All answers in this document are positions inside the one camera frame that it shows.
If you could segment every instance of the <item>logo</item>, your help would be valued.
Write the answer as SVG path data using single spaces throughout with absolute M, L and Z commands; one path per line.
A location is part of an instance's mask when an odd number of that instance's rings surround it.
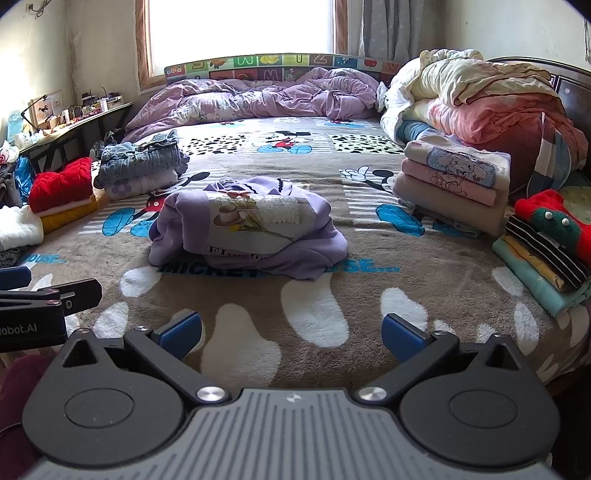
M 297 403 L 300 400 L 302 400 L 302 397 L 300 397 L 297 393 L 290 393 L 287 396 L 287 401 L 290 403 Z
M 29 323 L 27 327 L 23 327 L 23 325 L 16 325 L 15 327 L 0 327 L 0 335 L 24 335 L 25 333 L 36 331 L 36 323 Z

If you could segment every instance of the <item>blue gripper pad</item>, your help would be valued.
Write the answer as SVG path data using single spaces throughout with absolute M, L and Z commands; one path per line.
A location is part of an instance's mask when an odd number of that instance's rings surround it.
M 382 342 L 402 363 L 426 348 L 431 342 L 431 335 L 395 313 L 388 313 L 382 320 Z
M 27 267 L 0 268 L 0 290 L 23 288 L 31 282 L 31 270 Z
M 189 310 L 153 331 L 151 339 L 180 360 L 199 343 L 201 334 L 201 317 L 197 312 Z

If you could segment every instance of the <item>purple sweatshirt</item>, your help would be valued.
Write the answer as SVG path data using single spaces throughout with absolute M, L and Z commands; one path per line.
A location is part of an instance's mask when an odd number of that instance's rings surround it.
M 150 227 L 150 240 L 150 263 L 156 266 L 185 250 L 203 255 L 212 267 L 299 280 L 318 278 L 347 256 L 347 240 L 333 225 L 330 204 L 271 177 L 227 179 L 200 192 L 169 195 Z

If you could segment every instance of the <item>maroon fabric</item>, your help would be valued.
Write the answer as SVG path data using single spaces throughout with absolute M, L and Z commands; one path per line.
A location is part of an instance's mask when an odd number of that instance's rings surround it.
M 509 127 L 505 132 L 486 143 L 471 144 L 468 147 L 490 152 L 505 152 L 511 155 L 511 192 L 527 185 L 535 169 L 540 153 L 542 129 L 539 118 L 530 118 Z
M 22 420 L 22 409 L 51 360 L 27 355 L 7 370 L 0 387 L 0 430 Z M 11 428 L 0 436 L 0 480 L 16 480 L 36 460 L 22 427 Z

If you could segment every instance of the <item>striped shirt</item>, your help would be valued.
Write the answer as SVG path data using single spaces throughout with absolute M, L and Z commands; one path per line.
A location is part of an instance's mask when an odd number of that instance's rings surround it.
M 507 233 L 515 237 L 523 246 L 540 257 L 571 287 L 578 290 L 591 276 L 591 271 L 577 257 L 564 252 L 558 242 L 538 232 L 529 223 L 511 215 L 505 227 Z

